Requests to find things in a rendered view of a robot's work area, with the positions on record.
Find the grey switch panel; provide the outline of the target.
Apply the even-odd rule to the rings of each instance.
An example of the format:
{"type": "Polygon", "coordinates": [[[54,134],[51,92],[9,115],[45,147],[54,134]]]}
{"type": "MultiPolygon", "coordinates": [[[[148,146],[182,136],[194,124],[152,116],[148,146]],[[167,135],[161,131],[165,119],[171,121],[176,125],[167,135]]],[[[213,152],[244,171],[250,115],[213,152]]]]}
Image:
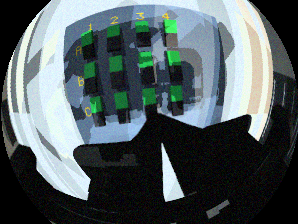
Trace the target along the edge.
{"type": "Polygon", "coordinates": [[[65,27],[69,104],[85,144],[133,140],[150,115],[220,124],[225,57],[217,19],[164,4],[97,12],[65,27]]]}

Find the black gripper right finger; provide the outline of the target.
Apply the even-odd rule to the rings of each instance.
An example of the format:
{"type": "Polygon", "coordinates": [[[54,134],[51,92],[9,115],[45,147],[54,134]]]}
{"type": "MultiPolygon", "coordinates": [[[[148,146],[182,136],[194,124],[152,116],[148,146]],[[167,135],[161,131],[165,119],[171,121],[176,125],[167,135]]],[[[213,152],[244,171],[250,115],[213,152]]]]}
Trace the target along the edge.
{"type": "Polygon", "coordinates": [[[249,132],[251,124],[250,113],[205,128],[193,127],[161,113],[156,113],[156,116],[162,147],[185,197],[197,193],[196,185],[208,167],[213,149],[249,132]]]}

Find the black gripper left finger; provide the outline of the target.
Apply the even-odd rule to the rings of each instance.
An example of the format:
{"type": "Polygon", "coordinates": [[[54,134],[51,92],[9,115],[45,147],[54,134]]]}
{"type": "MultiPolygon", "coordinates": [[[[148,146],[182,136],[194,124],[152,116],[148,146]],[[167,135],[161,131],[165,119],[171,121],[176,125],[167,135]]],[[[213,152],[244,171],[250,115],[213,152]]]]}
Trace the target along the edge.
{"type": "Polygon", "coordinates": [[[152,175],[156,193],[164,193],[161,143],[158,117],[150,115],[133,140],[81,144],[74,148],[73,157],[89,179],[152,175]]]}

